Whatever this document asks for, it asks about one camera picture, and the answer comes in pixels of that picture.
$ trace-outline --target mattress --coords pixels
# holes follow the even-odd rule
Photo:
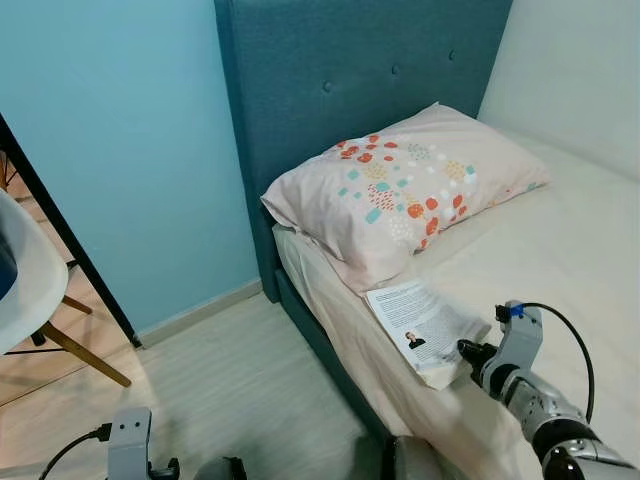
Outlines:
[[[638,321],[639,184],[570,153],[508,133],[549,167],[552,184],[486,210],[441,234],[393,283],[423,278],[493,324],[493,306],[538,301],[565,314],[595,368],[592,426],[640,464]],[[345,369],[392,434],[429,441],[470,479],[540,479],[514,418],[471,380],[435,391],[404,363],[363,300],[337,277],[309,238],[276,226],[283,266],[324,327]],[[586,408],[587,377],[577,344],[543,314],[534,371]]]

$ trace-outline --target bed frame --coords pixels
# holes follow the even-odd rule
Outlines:
[[[282,269],[260,195],[340,140],[435,101],[475,117],[511,0],[215,0],[264,292],[282,305],[351,408],[391,437]]]

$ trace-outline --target patterned pillowcase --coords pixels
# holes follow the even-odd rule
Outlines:
[[[307,160],[262,201],[278,223],[310,235],[362,293],[399,274],[442,230],[548,181],[532,154],[434,104]]]

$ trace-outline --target paper document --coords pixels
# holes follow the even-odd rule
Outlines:
[[[458,312],[419,281],[371,290],[367,301],[400,353],[436,389],[466,370],[458,340],[478,341],[490,329],[481,318]]]

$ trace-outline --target metal bracket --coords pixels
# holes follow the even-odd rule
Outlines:
[[[113,419],[109,439],[109,480],[150,480],[148,445],[151,410],[121,410]]]
[[[508,308],[521,304],[517,300],[506,303]],[[502,342],[494,357],[482,369],[482,389],[491,395],[491,377],[503,366],[512,365],[513,369],[530,369],[542,344],[542,317],[540,310],[525,308],[520,315],[512,316],[503,323],[500,329],[504,332]]]

